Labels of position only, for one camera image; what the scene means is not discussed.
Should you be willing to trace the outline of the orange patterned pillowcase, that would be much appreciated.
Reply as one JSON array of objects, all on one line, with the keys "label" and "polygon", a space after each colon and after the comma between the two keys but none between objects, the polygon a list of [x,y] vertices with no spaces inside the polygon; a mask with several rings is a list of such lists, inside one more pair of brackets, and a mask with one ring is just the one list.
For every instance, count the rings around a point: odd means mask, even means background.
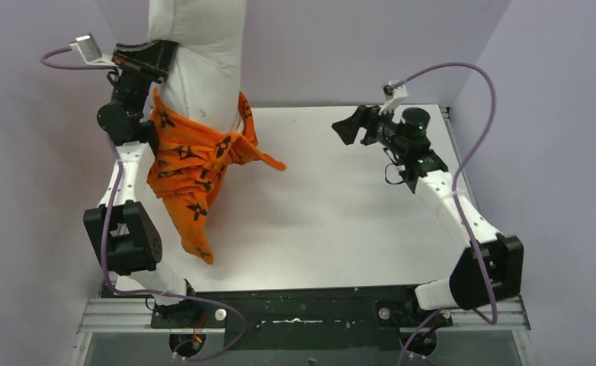
[{"label": "orange patterned pillowcase", "polygon": [[162,200],[187,253],[213,264],[205,226],[229,165],[263,162],[284,171],[286,165],[258,148],[253,112],[239,95],[239,132],[221,133],[168,108],[157,91],[150,115],[159,146],[147,183]]}]

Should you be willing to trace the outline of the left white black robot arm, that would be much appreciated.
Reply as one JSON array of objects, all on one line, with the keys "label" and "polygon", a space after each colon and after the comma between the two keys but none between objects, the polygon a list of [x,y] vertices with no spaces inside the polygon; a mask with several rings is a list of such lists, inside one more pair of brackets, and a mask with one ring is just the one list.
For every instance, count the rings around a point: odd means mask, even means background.
[{"label": "left white black robot arm", "polygon": [[85,36],[73,46],[88,65],[109,70],[113,88],[111,99],[97,112],[114,156],[113,172],[97,207],[83,216],[104,282],[112,294],[152,296],[156,311],[189,326],[198,320],[200,304],[192,299],[187,280],[163,263],[162,238],[139,199],[159,147],[155,124],[145,120],[144,107],[152,85],[168,78],[178,44],[119,43],[111,55],[104,55],[92,37]]}]

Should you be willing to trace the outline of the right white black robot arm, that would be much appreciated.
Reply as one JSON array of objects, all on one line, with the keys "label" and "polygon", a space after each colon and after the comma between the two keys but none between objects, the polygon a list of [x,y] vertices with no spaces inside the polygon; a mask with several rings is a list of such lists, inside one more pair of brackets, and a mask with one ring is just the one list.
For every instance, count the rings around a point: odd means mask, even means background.
[{"label": "right white black robot arm", "polygon": [[508,300],[521,292],[524,245],[490,224],[461,192],[443,159],[427,137],[431,115],[406,108],[399,121],[379,106],[360,106],[332,124],[343,144],[379,143],[398,169],[402,183],[424,201],[450,234],[460,254],[446,278],[415,287],[403,313],[408,322],[425,324],[437,309],[472,310]]}]

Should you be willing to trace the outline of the white pillow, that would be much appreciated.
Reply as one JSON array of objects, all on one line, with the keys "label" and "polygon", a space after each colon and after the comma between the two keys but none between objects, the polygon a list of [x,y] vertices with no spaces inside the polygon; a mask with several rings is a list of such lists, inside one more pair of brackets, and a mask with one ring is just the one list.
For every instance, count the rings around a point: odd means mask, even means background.
[{"label": "white pillow", "polygon": [[220,133],[242,129],[239,114],[245,1],[150,1],[149,40],[178,44],[166,107]]}]

